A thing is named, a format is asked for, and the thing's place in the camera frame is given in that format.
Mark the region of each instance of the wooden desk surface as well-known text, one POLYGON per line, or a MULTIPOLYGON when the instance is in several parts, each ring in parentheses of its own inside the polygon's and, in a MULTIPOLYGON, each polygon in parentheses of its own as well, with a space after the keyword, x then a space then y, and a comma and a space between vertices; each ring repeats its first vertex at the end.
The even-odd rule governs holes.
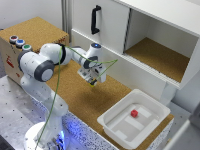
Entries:
MULTIPOLYGON (((107 76, 106 82, 97 83, 97 86, 92 88, 78 75, 79 68, 80 66, 74 61, 70 61, 66 66, 61 66, 58 94, 66 101, 73 114, 120 150, 123 149, 104 133, 103 127, 97 122, 97 118, 131 92, 131 89, 110 76, 107 76)), ((52 79, 47 82, 54 91, 56 90, 57 77, 58 67, 55 68, 52 79)), ((137 150, 147 148, 172 119, 173 116, 169 115, 137 150)))

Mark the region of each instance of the cabinet door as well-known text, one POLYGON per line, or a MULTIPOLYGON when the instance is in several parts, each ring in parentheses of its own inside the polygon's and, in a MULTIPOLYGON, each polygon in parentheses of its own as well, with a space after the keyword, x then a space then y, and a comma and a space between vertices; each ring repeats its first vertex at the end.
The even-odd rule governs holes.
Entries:
POLYGON ((120 54, 129 18, 129 8, 112 0, 74 0, 72 28, 93 41, 120 54), (96 5, 101 7, 96 13, 96 28, 99 33, 91 34, 91 15, 96 5))

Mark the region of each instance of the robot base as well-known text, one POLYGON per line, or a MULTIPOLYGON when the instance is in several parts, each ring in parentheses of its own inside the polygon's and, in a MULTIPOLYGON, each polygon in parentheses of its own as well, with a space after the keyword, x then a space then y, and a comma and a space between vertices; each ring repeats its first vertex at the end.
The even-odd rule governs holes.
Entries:
MULTIPOLYGON (((50 149, 47 146, 45 148, 40 148, 38 146, 37 149, 35 149, 37 143, 35 142, 34 138, 36 137, 37 133, 40 131, 40 129, 43 127, 44 124, 45 122, 40 122, 38 124, 35 124, 26 132, 24 138, 24 150, 57 150, 55 146, 51 147, 50 149)), ((65 133, 64 142, 65 142, 64 150, 66 150, 70 142, 69 133, 65 133)))

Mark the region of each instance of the green cord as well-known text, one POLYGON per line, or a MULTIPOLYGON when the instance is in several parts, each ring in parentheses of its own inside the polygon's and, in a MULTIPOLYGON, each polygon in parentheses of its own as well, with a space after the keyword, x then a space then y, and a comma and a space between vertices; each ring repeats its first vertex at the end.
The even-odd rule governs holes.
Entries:
POLYGON ((53 106, 54 106, 54 102, 55 102, 55 99, 56 99, 56 95, 57 95, 57 92, 58 92, 58 86, 59 86, 59 82, 60 82, 60 58, 61 58, 61 51, 62 51, 62 48, 60 49, 60 52, 59 52, 59 69, 58 69, 58 80, 57 80, 56 92, 55 92, 55 95, 54 95, 54 99, 53 99, 53 103, 52 103, 52 106, 51 106, 51 110, 50 110, 50 112, 49 112, 49 116, 48 116, 48 118, 47 118, 47 121, 46 121, 45 124, 44 124, 44 128, 43 128, 42 133, 41 133, 41 135, 40 135, 40 137, 39 137, 39 139, 38 139, 38 142, 37 142, 37 145, 36 145, 36 147, 35 147, 35 150, 37 149, 37 146, 38 146, 38 144, 39 144, 39 142, 40 142, 40 139, 41 139, 41 137, 42 137, 42 135, 43 135, 43 132, 44 132, 44 130, 45 130, 45 128, 46 128, 46 125, 47 125, 47 123, 48 123, 48 121, 49 121, 49 118, 50 118, 50 116, 51 116, 51 113, 52 113, 52 110, 53 110, 53 106))
MULTIPOLYGON (((98 80, 112 65, 114 65, 114 64, 118 61, 118 59, 115 59, 115 60, 112 60, 112 61, 105 61, 105 62, 92 61, 92 60, 87 59, 86 57, 82 56, 81 54, 79 54, 77 51, 75 51, 75 50, 72 49, 71 47, 68 47, 68 46, 66 46, 66 47, 69 48, 70 50, 72 50, 73 52, 75 52, 76 54, 80 55, 82 58, 85 58, 86 60, 88 60, 88 61, 90 61, 90 62, 100 63, 100 64, 105 64, 105 63, 111 63, 111 62, 113 62, 110 66, 108 66, 108 67, 96 78, 96 80, 98 80)), ((53 99, 53 103, 52 103, 52 106, 51 106, 51 110, 50 110, 49 116, 48 116, 48 118, 47 118, 47 121, 46 121, 45 124, 44 124, 44 128, 43 128, 42 133, 41 133, 41 135, 40 135, 40 137, 39 137, 39 139, 38 139, 38 142, 37 142, 37 145, 36 145, 36 147, 35 147, 35 150, 37 149, 37 146, 38 146, 38 144, 39 144, 39 142, 40 142, 40 139, 41 139, 41 137, 42 137, 42 135, 43 135, 43 132, 44 132, 44 130, 45 130, 45 128, 46 128, 46 125, 47 125, 47 123, 48 123, 48 121, 49 121, 49 118, 50 118, 51 113, 52 113, 52 110, 53 110, 54 102, 55 102, 55 99, 56 99, 56 95, 57 95, 57 91, 58 91, 58 86, 59 86, 59 82, 60 82, 60 59, 61 59, 61 51, 62 51, 62 48, 60 49, 60 52, 59 52, 59 69, 58 69, 58 80, 57 80, 56 92, 55 92, 55 95, 54 95, 54 99, 53 99)))

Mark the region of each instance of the white wall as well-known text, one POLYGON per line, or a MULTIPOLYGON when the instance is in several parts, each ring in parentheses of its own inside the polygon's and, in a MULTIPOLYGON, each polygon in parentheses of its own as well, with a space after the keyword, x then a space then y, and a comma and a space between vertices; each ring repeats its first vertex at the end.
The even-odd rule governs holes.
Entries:
POLYGON ((0 0, 0 28, 36 16, 62 29, 61 0, 0 0))
POLYGON ((200 71, 180 91, 177 91, 173 102, 192 112, 200 102, 200 71))

